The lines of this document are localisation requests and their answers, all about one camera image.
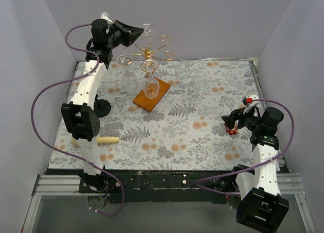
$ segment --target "wine glass stem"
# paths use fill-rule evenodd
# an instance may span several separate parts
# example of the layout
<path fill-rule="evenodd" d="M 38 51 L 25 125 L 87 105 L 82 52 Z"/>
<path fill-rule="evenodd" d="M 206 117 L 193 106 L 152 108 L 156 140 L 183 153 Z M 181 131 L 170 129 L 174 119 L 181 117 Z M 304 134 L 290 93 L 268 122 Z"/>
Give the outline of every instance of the wine glass stem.
<path fill-rule="evenodd" d="M 196 89 L 196 90 L 194 91 L 193 98 L 194 98 L 195 100 L 199 99 L 199 90 L 198 90 L 198 89 Z"/>

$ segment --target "black base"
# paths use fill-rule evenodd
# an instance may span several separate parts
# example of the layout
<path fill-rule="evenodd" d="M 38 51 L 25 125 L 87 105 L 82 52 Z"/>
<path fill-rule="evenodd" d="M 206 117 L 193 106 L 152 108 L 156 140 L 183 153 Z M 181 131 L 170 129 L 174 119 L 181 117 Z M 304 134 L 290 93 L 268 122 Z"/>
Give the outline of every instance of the black base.
<path fill-rule="evenodd" d="M 110 113 L 111 105 L 106 100 L 96 100 L 93 106 L 93 110 L 97 117 L 103 118 Z"/>
<path fill-rule="evenodd" d="M 128 171 L 107 170 L 123 184 L 126 202 L 212 202 L 226 204 L 226 196 L 206 190 L 197 190 L 198 179 L 221 175 L 227 171 Z M 122 200 L 122 190 L 116 181 L 101 174 L 108 182 L 109 203 L 118 204 Z M 80 193 L 95 193 L 89 188 L 89 182 L 82 176 Z"/>

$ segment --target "wooden block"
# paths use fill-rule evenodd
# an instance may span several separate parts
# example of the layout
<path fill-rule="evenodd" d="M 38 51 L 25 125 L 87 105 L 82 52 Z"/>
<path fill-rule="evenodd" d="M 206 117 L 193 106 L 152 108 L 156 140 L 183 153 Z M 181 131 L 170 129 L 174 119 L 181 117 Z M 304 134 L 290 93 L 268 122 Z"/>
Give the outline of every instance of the wooden block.
<path fill-rule="evenodd" d="M 144 91 L 142 90 L 133 100 L 133 103 L 137 106 L 139 106 L 140 108 L 151 112 L 154 107 L 158 104 L 158 102 L 162 99 L 162 97 L 164 96 L 164 94 L 169 90 L 169 88 L 171 87 L 171 85 L 169 85 L 168 83 L 157 79 L 157 81 L 160 84 L 160 90 L 158 91 L 158 95 L 154 98 L 154 99 L 149 99 L 145 96 Z"/>

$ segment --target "white wall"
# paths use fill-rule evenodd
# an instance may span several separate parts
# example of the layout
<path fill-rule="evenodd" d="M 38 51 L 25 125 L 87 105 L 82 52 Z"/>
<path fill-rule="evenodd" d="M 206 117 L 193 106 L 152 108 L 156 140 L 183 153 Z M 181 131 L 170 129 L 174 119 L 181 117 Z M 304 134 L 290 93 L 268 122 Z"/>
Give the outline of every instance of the white wall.
<path fill-rule="evenodd" d="M 32 131 L 30 107 L 46 85 L 71 77 L 75 59 L 44 0 L 0 0 L 0 231 L 20 232 L 37 174 L 50 150 Z M 67 86 L 36 107 L 42 136 L 53 143 Z"/>
<path fill-rule="evenodd" d="M 264 96 L 282 102 L 294 115 L 295 138 L 285 158 L 300 175 L 317 232 L 324 232 L 323 13 L 324 0 L 291 0 L 258 64 Z M 282 146 L 290 127 L 284 119 Z"/>
<path fill-rule="evenodd" d="M 100 18 L 104 11 L 112 19 L 134 26 L 151 22 L 157 38 L 171 36 L 169 49 L 179 60 L 259 56 L 290 0 L 45 1 L 63 34 L 75 25 Z M 90 38 L 88 29 L 78 30 L 71 42 L 85 46 Z M 77 60 L 85 58 L 73 54 Z"/>

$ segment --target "floral tablecloth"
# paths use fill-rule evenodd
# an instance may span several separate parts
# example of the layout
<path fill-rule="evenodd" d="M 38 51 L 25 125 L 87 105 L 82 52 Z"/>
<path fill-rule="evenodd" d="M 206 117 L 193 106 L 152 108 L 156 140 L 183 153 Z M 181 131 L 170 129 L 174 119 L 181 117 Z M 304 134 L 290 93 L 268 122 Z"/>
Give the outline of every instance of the floral tablecloth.
<path fill-rule="evenodd" d="M 100 119 L 100 136 L 115 136 L 120 143 L 98 145 L 106 169 L 125 170 L 231 170 L 237 164 L 254 163 L 249 142 L 250 133 L 241 129 L 236 135 L 225 131 L 222 115 L 242 107 L 244 95 L 258 94 L 248 61 L 192 62 L 188 79 L 179 84 L 176 61 L 160 62 L 156 75 L 171 88 L 151 113 L 132 103 L 144 81 L 140 62 L 133 62 L 139 81 L 136 93 L 123 90 L 120 79 L 123 68 L 112 62 L 98 90 L 99 98 L 111 103 L 109 115 Z M 75 75 L 83 71 L 79 63 Z M 203 70 L 208 77 L 199 104 L 192 104 L 191 77 Z M 67 100 L 76 91 L 71 84 Z M 71 144 L 72 136 L 60 121 L 55 146 L 78 154 Z M 52 151 L 50 169 L 82 169 L 83 162 Z"/>

